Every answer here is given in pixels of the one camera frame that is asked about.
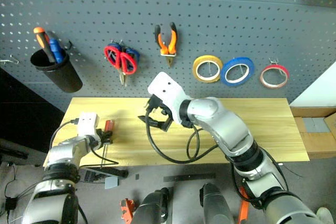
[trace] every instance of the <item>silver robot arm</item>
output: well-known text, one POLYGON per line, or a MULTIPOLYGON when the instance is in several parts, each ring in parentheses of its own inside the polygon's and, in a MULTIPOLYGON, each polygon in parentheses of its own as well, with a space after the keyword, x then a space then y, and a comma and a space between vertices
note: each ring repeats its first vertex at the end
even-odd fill
POLYGON ((242 119, 224 108, 219 99, 192 99, 165 72, 155 77, 148 92, 152 97, 147 111, 158 108, 159 101, 168 107, 168 114, 176 123, 184 127, 198 125, 212 135, 242 177, 251 203, 264 210, 269 223, 321 223, 298 197, 288 191, 273 158, 257 145, 242 119))
POLYGON ((78 136, 51 148, 43 181, 35 187, 22 224, 77 223, 75 183, 79 181, 79 163, 91 148, 101 147, 101 138, 96 133, 98 122, 97 114, 82 112, 77 125, 78 136))

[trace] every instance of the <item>tool holder cup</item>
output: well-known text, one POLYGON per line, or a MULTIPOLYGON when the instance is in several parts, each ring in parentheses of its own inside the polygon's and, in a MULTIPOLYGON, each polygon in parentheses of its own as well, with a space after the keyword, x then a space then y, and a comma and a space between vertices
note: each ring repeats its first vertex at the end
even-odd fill
POLYGON ((73 93, 83 86, 78 74, 66 54, 61 63, 50 63, 43 49, 35 52, 30 58, 37 70, 42 71, 62 91, 73 93))

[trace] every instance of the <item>pegboard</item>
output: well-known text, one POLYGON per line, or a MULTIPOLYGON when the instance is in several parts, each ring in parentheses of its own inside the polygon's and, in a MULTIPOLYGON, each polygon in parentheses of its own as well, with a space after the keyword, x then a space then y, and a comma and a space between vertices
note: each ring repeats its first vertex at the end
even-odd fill
POLYGON ((295 99, 336 59, 336 0, 0 0, 0 57, 12 54, 20 63, 2 65, 20 82, 63 111, 71 97, 148 97, 147 86, 165 71, 192 97, 295 99), (168 68, 154 40, 154 26, 170 37, 178 30, 177 56, 168 68), (30 63, 39 49, 33 34, 42 26, 61 43, 73 43, 70 60, 83 81, 80 91, 59 90, 30 63), (103 48, 120 40, 141 53, 136 74, 120 86, 117 71, 103 48), (201 83, 192 75, 198 56, 222 62, 249 57, 255 74, 245 84, 227 87, 220 81, 201 83), (290 72, 279 90, 264 88, 259 74, 279 59, 290 72))

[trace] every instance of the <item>wooden tabletop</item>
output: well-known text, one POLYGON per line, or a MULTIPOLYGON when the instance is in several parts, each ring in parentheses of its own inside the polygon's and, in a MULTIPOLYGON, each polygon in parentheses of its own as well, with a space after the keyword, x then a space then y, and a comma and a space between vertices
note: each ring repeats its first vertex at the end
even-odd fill
MULTIPOLYGON (((119 162, 118 166, 133 165, 166 165, 171 162, 160 157, 150 145, 145 124, 138 115, 145 115, 144 105, 148 98, 73 98, 62 122, 77 118, 80 112, 96 112, 100 122, 98 128, 104 129, 105 121, 114 119, 115 129, 113 143, 108 145, 106 158, 119 162)), ((257 143, 265 148, 276 161, 308 161, 308 155, 300 133, 292 116, 286 99, 264 98, 225 98, 220 99, 223 105, 238 114, 249 127, 257 143)), ((160 110, 150 115, 164 121, 160 110)), ((181 125, 172 123, 168 132, 151 128, 153 139, 166 155, 186 160, 186 143, 193 133, 181 125)), ((56 135, 54 145, 77 135, 76 126, 68 124, 56 135)), ((203 153, 215 144, 210 134, 200 132, 203 153)), ((194 153, 195 141, 191 144, 191 155, 194 153)), ((102 148, 97 150, 102 155, 102 148)), ((227 163, 219 148, 201 158, 194 164, 227 163)), ((101 164, 101 159, 92 153, 82 158, 80 165, 101 164)))

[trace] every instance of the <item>floor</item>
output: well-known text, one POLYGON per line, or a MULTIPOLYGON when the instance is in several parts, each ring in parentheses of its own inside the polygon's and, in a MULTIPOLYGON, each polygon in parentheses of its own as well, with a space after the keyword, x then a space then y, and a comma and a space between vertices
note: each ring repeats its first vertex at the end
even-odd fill
MULTIPOLYGON (((282 166, 282 169, 290 190, 313 211, 320 206, 328 207, 336 219, 336 158, 285 163, 285 166, 282 166)), ((31 184, 38 182, 43 174, 42 167, 30 165, 16 167, 16 181, 8 186, 6 191, 8 196, 18 195, 31 184)), ((199 189, 206 182, 215 183, 221 189, 234 217, 238 215, 240 200, 233 190, 229 166, 226 164, 136 166, 128 167, 128 170, 129 177, 119 180, 119 186, 113 189, 105 190, 103 180, 98 181, 101 184, 81 182, 77 184, 76 194, 89 223, 123 224, 119 207, 121 199, 134 199, 139 203, 154 190, 169 187, 173 188, 173 214, 167 222, 202 224, 203 210, 199 205, 199 189), (173 182, 164 182, 163 179, 166 176, 194 174, 199 174, 200 177, 207 174, 212 178, 173 182)), ((5 163, 2 163, 0 166, 1 203, 4 202, 5 185, 11 179, 13 179, 13 168, 6 167, 5 163)), ((9 223, 21 223, 20 217, 29 197, 30 195, 19 200, 17 208, 9 215, 9 223)), ((6 223, 5 221, 6 214, 0 217, 0 223, 6 223)), ((78 223, 84 223, 81 217, 78 223)), ((248 223, 266 223, 263 212, 250 207, 248 223)))

